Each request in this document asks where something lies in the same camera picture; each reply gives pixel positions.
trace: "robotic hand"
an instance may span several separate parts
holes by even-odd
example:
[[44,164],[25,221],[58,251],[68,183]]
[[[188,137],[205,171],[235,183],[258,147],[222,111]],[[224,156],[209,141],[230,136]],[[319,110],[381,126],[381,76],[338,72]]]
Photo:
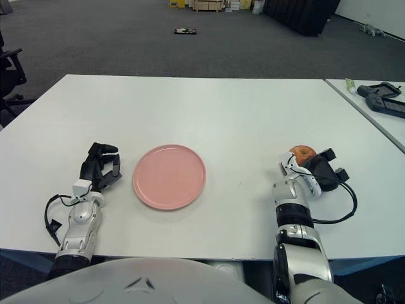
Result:
[[[56,243],[60,245],[60,248],[48,279],[84,268],[90,264],[96,245],[97,230],[102,220],[100,208],[105,205],[101,190],[122,177],[120,155],[111,154],[117,152],[118,148],[114,146],[95,142],[89,150],[87,159],[82,164],[80,178],[73,185],[73,196],[56,195],[49,200],[45,211],[46,228]],[[113,169],[103,175],[104,165],[109,162],[113,162]],[[48,206],[56,198],[60,198],[66,206],[73,206],[69,214],[69,229],[62,244],[59,244],[55,234],[61,224],[55,220],[49,224],[47,220]],[[71,198],[70,204],[65,204],[63,198]]]
[[[359,303],[333,284],[333,275],[314,223],[335,224],[354,215],[357,199],[345,183],[344,169],[332,170],[332,149],[306,160],[302,167],[289,152],[280,157],[284,180],[273,185],[277,214],[275,296],[281,303]],[[312,219],[308,197],[319,197],[341,184],[352,196],[353,210],[339,220]]]

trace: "round plate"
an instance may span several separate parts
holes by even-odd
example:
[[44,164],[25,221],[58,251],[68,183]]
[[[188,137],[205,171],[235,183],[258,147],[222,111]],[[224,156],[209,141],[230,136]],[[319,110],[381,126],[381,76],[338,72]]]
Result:
[[203,190],[206,169],[193,150],[167,144],[150,150],[138,162],[134,190],[147,205],[163,210],[184,207]]

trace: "wire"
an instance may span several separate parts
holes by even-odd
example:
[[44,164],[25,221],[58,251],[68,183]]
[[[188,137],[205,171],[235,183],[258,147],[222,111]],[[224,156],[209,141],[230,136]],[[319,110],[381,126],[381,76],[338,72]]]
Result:
[[315,175],[315,174],[309,174],[309,173],[303,173],[303,172],[298,172],[295,171],[293,168],[290,168],[292,171],[294,171],[295,173],[298,174],[303,174],[303,175],[310,175],[313,177],[316,177],[318,179],[328,179],[330,181],[334,181],[337,182],[340,186],[342,186],[351,196],[352,200],[353,200],[353,208],[352,211],[350,211],[348,214],[346,214],[345,216],[343,216],[340,219],[337,220],[317,220],[316,218],[313,218],[312,221],[316,224],[324,224],[324,225],[330,225],[330,224],[337,224],[340,222],[343,222],[344,220],[347,220],[349,217],[352,217],[354,215],[354,213],[357,210],[358,207],[358,202],[357,202],[357,196],[356,193],[354,192],[354,190],[352,189],[351,186],[349,186],[348,184],[346,184],[345,182],[342,182],[341,180],[338,179],[333,179],[330,177],[325,177],[325,176],[320,176],[320,175]]
[[61,246],[61,243],[60,243],[58,237],[56,236],[56,231],[57,231],[58,228],[61,226],[61,224],[58,223],[58,222],[55,221],[55,220],[52,220],[51,223],[49,223],[48,216],[47,216],[49,205],[50,205],[51,203],[53,203],[54,201],[56,201],[58,198],[61,200],[62,204],[65,205],[66,207],[75,206],[75,205],[81,203],[82,201],[81,201],[81,200],[78,200],[77,202],[68,205],[68,204],[66,204],[66,203],[63,201],[63,198],[72,198],[72,197],[71,197],[70,195],[57,194],[57,195],[54,195],[52,198],[50,198],[49,201],[46,203],[45,212],[44,212],[45,228],[46,228],[46,230],[48,231],[49,235],[53,238],[53,240],[55,241],[55,243],[56,243],[58,246]]

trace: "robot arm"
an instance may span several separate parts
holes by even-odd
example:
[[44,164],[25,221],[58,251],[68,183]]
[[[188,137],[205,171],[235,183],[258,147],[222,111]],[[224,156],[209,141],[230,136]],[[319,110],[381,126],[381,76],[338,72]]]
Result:
[[[80,178],[73,185],[69,206],[69,228],[56,254],[48,279],[84,268],[90,264],[96,246],[97,230],[102,221],[100,208],[105,205],[101,189],[121,178],[118,149],[107,144],[94,143],[89,156],[82,164]],[[106,175],[104,164],[113,162],[113,169]]]
[[292,153],[281,156],[280,168],[285,178],[272,189],[278,225],[276,298],[293,304],[360,303],[333,284],[325,250],[314,228],[307,197],[321,194],[320,183],[308,169],[296,163]]

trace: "office chair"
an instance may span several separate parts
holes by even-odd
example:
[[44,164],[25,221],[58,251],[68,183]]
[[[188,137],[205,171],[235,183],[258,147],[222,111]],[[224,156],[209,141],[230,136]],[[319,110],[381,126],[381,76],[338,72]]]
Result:
[[22,49],[4,52],[3,46],[3,36],[0,32],[0,114],[3,110],[6,110],[15,118],[17,114],[11,109],[11,106],[29,105],[36,99],[23,99],[23,96],[19,94],[14,95],[12,98],[4,99],[16,86],[26,83],[27,79],[25,78],[24,70],[17,57],[17,54],[21,52]]

